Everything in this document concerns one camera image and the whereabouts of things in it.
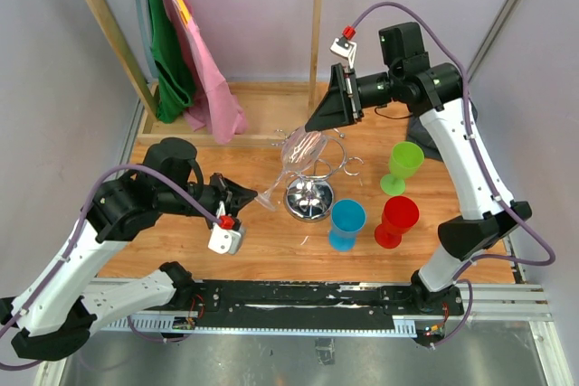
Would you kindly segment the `clear wine glass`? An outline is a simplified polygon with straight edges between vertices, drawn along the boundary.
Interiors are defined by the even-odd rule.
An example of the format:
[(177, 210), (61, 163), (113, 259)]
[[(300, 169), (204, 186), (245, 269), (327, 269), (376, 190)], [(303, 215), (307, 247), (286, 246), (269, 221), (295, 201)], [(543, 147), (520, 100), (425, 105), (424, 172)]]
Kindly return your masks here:
[(320, 131), (308, 132), (304, 126), (294, 130), (283, 142), (280, 151), (281, 170), (277, 179), (256, 200), (267, 210), (275, 211), (276, 205), (271, 201), (271, 194), (282, 179), (290, 173), (302, 174), (319, 158), (327, 145), (327, 136)]

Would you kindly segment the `green wine glass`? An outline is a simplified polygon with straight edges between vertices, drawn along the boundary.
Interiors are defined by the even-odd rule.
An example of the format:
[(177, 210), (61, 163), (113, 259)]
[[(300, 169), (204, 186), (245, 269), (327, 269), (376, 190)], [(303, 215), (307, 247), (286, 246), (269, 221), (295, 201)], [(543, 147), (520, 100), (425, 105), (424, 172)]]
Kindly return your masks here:
[(415, 175), (423, 161), (424, 153), (415, 143), (397, 143), (388, 160), (389, 173), (380, 180), (382, 191), (389, 196), (402, 195), (406, 189), (406, 180)]

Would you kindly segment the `blue wine glass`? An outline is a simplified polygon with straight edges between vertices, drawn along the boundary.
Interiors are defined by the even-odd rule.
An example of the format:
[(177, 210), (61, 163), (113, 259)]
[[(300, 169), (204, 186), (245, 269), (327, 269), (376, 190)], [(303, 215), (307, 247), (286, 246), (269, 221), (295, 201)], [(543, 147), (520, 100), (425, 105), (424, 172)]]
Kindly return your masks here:
[(330, 246), (338, 251), (351, 250), (356, 244), (356, 237), (365, 226), (365, 209), (355, 200), (340, 200), (332, 207), (330, 221)]

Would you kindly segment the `red wine glass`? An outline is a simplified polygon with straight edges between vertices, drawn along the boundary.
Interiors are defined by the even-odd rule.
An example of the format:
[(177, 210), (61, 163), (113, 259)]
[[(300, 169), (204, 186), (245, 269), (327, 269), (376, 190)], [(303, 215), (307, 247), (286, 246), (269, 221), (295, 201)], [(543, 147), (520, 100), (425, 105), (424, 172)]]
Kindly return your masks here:
[(420, 211), (416, 203), (405, 196), (388, 199), (384, 205), (381, 222), (375, 228), (375, 241), (385, 249), (395, 249), (419, 220)]

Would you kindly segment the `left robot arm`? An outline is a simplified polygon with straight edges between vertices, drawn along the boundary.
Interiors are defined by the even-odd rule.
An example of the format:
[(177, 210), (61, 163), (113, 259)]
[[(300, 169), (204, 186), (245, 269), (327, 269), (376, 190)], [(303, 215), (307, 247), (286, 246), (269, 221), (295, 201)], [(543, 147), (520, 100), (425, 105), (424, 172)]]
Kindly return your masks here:
[(71, 235), (42, 274), (20, 296), (1, 301), (1, 331), (16, 329), (11, 345), (26, 368), (76, 353), (120, 318), (157, 306), (181, 310), (195, 301), (192, 275), (176, 261), (96, 296), (86, 291), (163, 215), (202, 218), (210, 250), (239, 250), (244, 228), (238, 214), (258, 194), (222, 174), (205, 179), (196, 158), (193, 144), (167, 137), (147, 150), (142, 164), (116, 166), (96, 181)]

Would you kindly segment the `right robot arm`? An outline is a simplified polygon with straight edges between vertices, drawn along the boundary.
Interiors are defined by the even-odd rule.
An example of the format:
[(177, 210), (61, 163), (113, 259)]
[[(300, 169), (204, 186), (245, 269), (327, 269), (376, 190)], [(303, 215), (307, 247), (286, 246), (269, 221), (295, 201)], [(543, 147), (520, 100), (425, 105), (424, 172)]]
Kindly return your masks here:
[(305, 125), (323, 131), (354, 125), (364, 109), (403, 103), (416, 116), (436, 145), (454, 184), (459, 216), (438, 227), (440, 247), (411, 277), (410, 302), (422, 314), (441, 305), (460, 268), (493, 247), (528, 220), (530, 205), (514, 199), (489, 159), (486, 149), (474, 152), (477, 127), (469, 103), (463, 99), (463, 80), (450, 63), (432, 66), (416, 22), (380, 30), (384, 64), (388, 70), (357, 77), (353, 27), (335, 39), (330, 50), (347, 61), (331, 68), (327, 93)]

